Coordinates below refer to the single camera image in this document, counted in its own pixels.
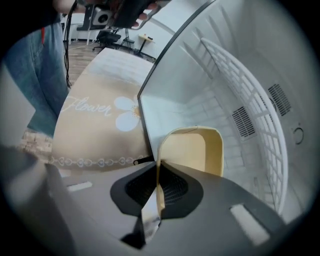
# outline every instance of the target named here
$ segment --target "black plastic part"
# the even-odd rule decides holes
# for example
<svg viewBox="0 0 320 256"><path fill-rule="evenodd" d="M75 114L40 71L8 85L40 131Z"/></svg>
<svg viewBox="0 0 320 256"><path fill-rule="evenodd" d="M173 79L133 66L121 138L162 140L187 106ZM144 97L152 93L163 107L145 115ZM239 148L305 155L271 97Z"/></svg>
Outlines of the black plastic part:
<svg viewBox="0 0 320 256"><path fill-rule="evenodd" d="M125 0L122 8L118 11L113 26L117 28L132 28L139 15L155 0Z"/></svg>
<svg viewBox="0 0 320 256"><path fill-rule="evenodd" d="M110 190L113 202L124 214L139 216L156 188L156 163L116 181ZM161 165L159 182L164 193L162 219L184 218L200 204L204 190L189 175Z"/></svg>
<svg viewBox="0 0 320 256"><path fill-rule="evenodd" d="M137 249L141 249L146 244L141 213L135 222L133 232L125 235L121 241Z"/></svg>
<svg viewBox="0 0 320 256"><path fill-rule="evenodd" d="M147 162L154 162L155 161L155 158L154 156L147 156L145 158L141 158L141 159L137 159L137 160L134 160L133 161L133 164L136 166L136 165L140 165L142 163L147 163Z"/></svg>

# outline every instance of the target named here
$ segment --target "vent slot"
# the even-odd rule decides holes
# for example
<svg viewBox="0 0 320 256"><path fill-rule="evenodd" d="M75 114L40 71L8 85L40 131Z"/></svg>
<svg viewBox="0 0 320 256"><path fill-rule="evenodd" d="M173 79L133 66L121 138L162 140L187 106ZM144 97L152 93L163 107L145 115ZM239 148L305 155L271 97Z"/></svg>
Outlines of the vent slot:
<svg viewBox="0 0 320 256"><path fill-rule="evenodd" d="M291 109L290 102L279 84L274 84L268 89L274 103L276 104L280 115L283 117Z"/></svg>
<svg viewBox="0 0 320 256"><path fill-rule="evenodd" d="M243 106L233 112L232 118L242 141L253 137L256 131L246 109Z"/></svg>

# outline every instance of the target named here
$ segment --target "beige cloth bag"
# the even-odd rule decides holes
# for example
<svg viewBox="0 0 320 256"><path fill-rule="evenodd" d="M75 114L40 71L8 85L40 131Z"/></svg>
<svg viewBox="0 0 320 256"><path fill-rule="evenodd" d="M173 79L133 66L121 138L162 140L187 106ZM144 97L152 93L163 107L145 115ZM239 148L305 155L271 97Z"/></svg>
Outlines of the beige cloth bag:
<svg viewBox="0 0 320 256"><path fill-rule="evenodd" d="M137 94L151 67L121 51L99 53L64 102L51 162L81 175L122 169L147 157Z"/></svg>

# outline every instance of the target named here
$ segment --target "person's arm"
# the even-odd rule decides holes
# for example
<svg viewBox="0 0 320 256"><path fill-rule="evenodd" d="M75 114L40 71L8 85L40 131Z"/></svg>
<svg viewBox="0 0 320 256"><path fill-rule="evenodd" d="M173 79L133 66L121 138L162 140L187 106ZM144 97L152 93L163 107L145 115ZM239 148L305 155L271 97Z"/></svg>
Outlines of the person's arm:
<svg viewBox="0 0 320 256"><path fill-rule="evenodd" d="M75 0L52 0L53 8L62 14L68 14ZM74 13L85 13L86 8L83 5L77 4Z"/></svg>

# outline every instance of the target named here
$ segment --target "beige fabric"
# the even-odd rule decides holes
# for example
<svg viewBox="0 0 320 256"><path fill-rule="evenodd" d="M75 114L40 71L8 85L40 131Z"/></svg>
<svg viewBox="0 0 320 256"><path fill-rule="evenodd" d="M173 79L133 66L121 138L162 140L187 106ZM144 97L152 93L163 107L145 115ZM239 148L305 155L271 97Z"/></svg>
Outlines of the beige fabric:
<svg viewBox="0 0 320 256"><path fill-rule="evenodd" d="M158 149L156 161L156 201L159 216L165 208L165 196L159 184L162 161L222 177L223 139L216 129L205 126L178 128L164 138Z"/></svg>
<svg viewBox="0 0 320 256"><path fill-rule="evenodd" d="M148 156L137 94L152 64L104 49L73 85L56 125L59 169L111 171Z"/></svg>

